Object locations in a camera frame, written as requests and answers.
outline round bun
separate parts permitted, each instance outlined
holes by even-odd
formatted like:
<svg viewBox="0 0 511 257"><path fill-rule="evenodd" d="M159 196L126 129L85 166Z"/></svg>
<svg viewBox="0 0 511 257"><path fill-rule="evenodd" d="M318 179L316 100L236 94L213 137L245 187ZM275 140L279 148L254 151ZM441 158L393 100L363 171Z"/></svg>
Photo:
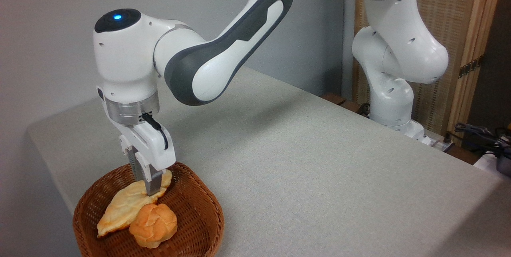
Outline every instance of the round bun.
<svg viewBox="0 0 511 257"><path fill-rule="evenodd" d="M176 233L177 217L165 204L147 204L140 209L129 231L140 246L157 248Z"/></svg>

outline electrical cable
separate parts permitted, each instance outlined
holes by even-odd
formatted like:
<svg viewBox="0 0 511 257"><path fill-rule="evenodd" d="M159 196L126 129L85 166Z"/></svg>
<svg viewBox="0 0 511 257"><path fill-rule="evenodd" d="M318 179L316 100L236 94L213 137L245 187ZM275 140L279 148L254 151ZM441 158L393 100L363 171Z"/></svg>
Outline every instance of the electrical cable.
<svg viewBox="0 0 511 257"><path fill-rule="evenodd" d="M163 132L162 128L161 128L161 125L154 120L154 118L148 114L148 113L144 113L142 114L142 118L148 122L154 129L156 129L157 131L159 131L163 137L163 140L165 141L165 149L164 150L167 150L168 148L168 140L166 138L166 135L165 133Z"/></svg>

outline silver metal ring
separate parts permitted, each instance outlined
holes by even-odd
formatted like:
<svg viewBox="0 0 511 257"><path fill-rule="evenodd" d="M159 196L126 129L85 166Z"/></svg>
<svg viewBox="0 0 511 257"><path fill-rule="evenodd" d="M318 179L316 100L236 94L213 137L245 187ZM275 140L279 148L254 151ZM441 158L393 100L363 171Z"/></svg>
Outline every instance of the silver metal ring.
<svg viewBox="0 0 511 257"><path fill-rule="evenodd" d="M105 98L106 109L110 118L123 125L137 125L144 122L143 113L155 115L159 112L158 91L151 97L135 103L117 103Z"/></svg>

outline white wall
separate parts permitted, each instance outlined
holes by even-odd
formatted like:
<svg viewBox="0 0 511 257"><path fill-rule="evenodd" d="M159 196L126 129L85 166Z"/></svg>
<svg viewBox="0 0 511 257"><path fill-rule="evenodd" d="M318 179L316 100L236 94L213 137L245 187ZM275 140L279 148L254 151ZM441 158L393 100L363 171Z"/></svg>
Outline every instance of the white wall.
<svg viewBox="0 0 511 257"><path fill-rule="evenodd" d="M71 216L26 129L95 98L95 21L137 8L211 39L245 1L0 0L0 256L78 254ZM342 20L343 0L295 0L246 65L317 95L339 91Z"/></svg>

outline flatbread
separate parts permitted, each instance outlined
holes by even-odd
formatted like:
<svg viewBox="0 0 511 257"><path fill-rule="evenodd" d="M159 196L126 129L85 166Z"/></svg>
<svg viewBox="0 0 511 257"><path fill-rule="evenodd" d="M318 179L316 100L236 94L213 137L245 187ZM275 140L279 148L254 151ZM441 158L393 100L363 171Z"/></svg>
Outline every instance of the flatbread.
<svg viewBox="0 0 511 257"><path fill-rule="evenodd" d="M105 214L97 223L97 237L110 232L127 228L137 217L140 209L146 204L155 204L172 181L172 172L165 170L161 176L160 190L147 196L146 184L143 180L134 182L115 194L105 210Z"/></svg>

